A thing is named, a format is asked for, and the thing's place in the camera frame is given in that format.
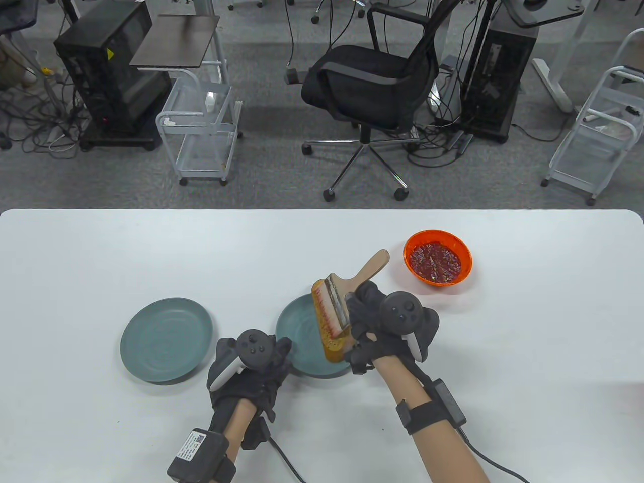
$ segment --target teal plate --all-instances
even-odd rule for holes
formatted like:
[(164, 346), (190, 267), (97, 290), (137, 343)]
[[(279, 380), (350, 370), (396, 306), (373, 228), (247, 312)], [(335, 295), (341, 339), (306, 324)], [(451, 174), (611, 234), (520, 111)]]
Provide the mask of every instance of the teal plate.
[(143, 381), (179, 381), (204, 359), (212, 338), (213, 322), (201, 305), (182, 298), (163, 299), (129, 322), (121, 337), (121, 360)]
[(296, 373), (328, 379), (343, 375), (349, 369), (346, 362), (334, 364), (327, 361), (311, 294), (287, 305), (279, 316), (275, 335), (278, 339), (288, 337), (293, 341), (289, 359)]

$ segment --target computer tower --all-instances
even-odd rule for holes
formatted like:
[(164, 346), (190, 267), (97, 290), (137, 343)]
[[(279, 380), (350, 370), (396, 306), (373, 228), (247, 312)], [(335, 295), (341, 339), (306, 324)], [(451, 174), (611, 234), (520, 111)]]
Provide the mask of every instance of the computer tower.
[(146, 2), (101, 0), (54, 41), (93, 125), (103, 133), (136, 134), (151, 106), (169, 93), (166, 72), (129, 65), (151, 27)]
[(467, 132), (507, 141), (521, 76), (538, 34), (539, 27), (519, 27), (501, 4), (463, 96), (460, 121)]

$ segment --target red sauce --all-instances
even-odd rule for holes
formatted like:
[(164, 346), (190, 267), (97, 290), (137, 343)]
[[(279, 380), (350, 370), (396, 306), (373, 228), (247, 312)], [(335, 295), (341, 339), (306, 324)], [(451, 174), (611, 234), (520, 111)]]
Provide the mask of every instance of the red sauce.
[(417, 247), (409, 261), (414, 272), (436, 283), (453, 282), (460, 274), (458, 255), (437, 241)]

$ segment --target black glove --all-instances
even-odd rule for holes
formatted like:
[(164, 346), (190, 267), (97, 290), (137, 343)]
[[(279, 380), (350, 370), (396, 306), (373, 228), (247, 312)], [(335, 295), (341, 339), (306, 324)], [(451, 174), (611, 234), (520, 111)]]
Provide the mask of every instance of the black glove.
[[(355, 293), (346, 297), (346, 307), (351, 322), (351, 335), (356, 340), (351, 351), (345, 355), (345, 360), (351, 364), (354, 374), (364, 374), (372, 369), (374, 360), (386, 355), (396, 355), (405, 366), (415, 365), (415, 360), (400, 335), (388, 331), (380, 318), (380, 306), (385, 295), (378, 290), (372, 281), (366, 281), (357, 288)], [(438, 329), (438, 315), (431, 309), (423, 308), (425, 323), (421, 328), (419, 340), (426, 349)], [(375, 335), (371, 340), (367, 333)]]
[[(233, 344), (235, 339), (226, 339), (220, 341), (224, 344)], [(278, 394), (278, 389), (289, 374), (291, 363), (287, 360), (292, 342), (287, 337), (282, 337), (277, 341), (273, 351), (272, 360), (262, 371), (244, 369), (241, 374), (233, 375), (224, 386), (210, 393), (210, 400), (213, 409), (216, 411), (217, 406), (228, 398), (248, 399), (257, 407), (255, 418), (259, 417), (262, 412), (266, 413), (270, 422), (275, 421), (273, 406)], [(214, 375), (208, 375), (207, 386), (210, 387), (214, 380)]]

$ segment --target label sticker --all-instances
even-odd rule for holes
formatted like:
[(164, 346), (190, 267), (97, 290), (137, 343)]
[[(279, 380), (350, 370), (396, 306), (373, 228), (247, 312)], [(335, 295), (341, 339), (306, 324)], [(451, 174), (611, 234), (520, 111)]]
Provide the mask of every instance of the label sticker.
[(177, 458), (182, 460), (192, 461), (194, 455), (199, 450), (199, 447), (204, 442), (205, 434), (198, 433), (197, 431), (191, 431), (188, 439), (185, 440), (184, 445), (181, 447), (179, 452), (176, 454)]

